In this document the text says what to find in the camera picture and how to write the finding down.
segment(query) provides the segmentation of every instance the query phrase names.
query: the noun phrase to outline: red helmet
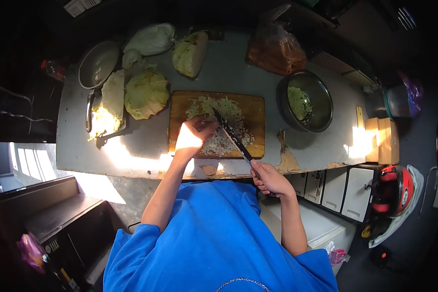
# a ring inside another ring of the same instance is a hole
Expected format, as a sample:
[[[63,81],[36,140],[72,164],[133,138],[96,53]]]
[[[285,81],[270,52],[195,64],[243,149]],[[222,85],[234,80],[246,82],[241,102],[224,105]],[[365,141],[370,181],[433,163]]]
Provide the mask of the red helmet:
[[[375,186],[373,209],[387,217],[401,215],[414,194],[414,181],[407,168],[394,165],[381,170]]]

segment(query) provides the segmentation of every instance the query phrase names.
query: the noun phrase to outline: blue shirt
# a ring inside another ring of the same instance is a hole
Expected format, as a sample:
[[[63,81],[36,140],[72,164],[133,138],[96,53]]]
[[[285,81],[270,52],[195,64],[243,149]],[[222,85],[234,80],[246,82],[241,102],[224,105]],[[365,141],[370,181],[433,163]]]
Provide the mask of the blue shirt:
[[[167,228],[121,229],[104,291],[337,291],[324,249],[292,257],[260,219],[250,184],[181,184]]]

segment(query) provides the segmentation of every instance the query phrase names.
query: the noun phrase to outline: gray countertop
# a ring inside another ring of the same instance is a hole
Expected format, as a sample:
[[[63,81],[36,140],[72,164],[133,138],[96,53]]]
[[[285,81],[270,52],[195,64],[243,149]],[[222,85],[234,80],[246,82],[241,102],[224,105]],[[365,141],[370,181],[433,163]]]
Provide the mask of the gray countertop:
[[[309,172],[365,162],[357,142],[356,106],[363,109],[364,93],[341,75],[307,62],[306,69],[326,84],[334,103],[333,121],[322,133],[303,133],[291,129],[279,114],[275,89],[283,78],[245,63],[250,35],[227,32],[222,42],[209,42],[206,58],[196,80],[177,73],[171,51],[148,57],[169,81],[170,91],[223,91],[262,96],[266,109],[265,154],[262,162],[278,166],[283,173]],[[62,92],[58,122],[56,159],[61,170],[132,178],[162,178],[172,157],[167,153],[169,104],[148,120],[130,117],[129,131],[107,140],[98,149],[88,142],[84,128],[86,97],[89,90],[78,82],[79,64],[70,67]],[[277,134],[285,131],[289,151],[281,154]],[[250,166],[241,159],[192,159],[184,178],[249,177]]]

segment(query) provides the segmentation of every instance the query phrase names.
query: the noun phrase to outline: knife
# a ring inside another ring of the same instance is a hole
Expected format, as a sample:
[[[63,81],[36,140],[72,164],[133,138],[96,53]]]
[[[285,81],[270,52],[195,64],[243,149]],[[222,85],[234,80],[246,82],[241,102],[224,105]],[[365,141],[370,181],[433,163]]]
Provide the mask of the knife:
[[[216,119],[218,120],[218,122],[219,122],[219,124],[220,124],[220,126],[222,128],[222,131],[224,131],[224,133],[229,138],[229,140],[232,141],[232,144],[235,145],[235,148],[237,148],[239,153],[242,155],[243,159],[245,159],[245,161],[248,162],[248,164],[251,166],[251,168],[253,168],[252,165],[251,165],[251,160],[253,158],[251,157],[250,152],[248,152],[248,150],[243,145],[243,143],[240,140],[240,138],[234,133],[234,129],[227,124],[227,121],[223,119],[223,117],[217,111],[217,109],[212,108],[212,110],[214,111],[214,115],[216,116]],[[259,180],[263,181],[261,179],[260,174],[257,171],[255,171],[255,173],[256,173],[257,178]],[[275,197],[275,194],[270,191],[269,196]]]

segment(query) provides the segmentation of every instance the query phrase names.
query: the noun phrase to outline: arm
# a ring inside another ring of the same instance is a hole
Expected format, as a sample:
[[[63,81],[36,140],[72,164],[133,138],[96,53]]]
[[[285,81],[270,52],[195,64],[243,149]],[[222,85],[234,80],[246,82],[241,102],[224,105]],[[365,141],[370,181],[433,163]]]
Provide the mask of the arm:
[[[268,163],[252,160],[250,169],[253,181],[263,194],[273,192],[281,200],[282,233],[281,244],[292,255],[297,256],[307,251],[307,238],[300,218],[297,195],[290,182],[276,168]]]
[[[203,147],[204,141],[216,131],[217,123],[204,121],[205,118],[203,115],[196,116],[182,124],[175,145],[174,159],[149,200],[141,217],[141,224],[158,225],[161,232],[167,227],[188,162]]]

